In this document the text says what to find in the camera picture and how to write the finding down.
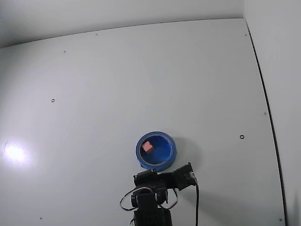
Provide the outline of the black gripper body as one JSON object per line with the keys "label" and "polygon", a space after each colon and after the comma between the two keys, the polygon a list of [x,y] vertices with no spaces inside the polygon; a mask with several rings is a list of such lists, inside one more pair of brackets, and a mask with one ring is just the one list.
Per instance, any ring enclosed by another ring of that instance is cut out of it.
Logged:
{"label": "black gripper body", "polygon": [[136,188],[146,187],[133,192],[133,204],[137,204],[137,196],[147,193],[157,195],[157,204],[168,203],[168,189],[178,188],[171,172],[158,174],[155,169],[149,169],[134,175]]}

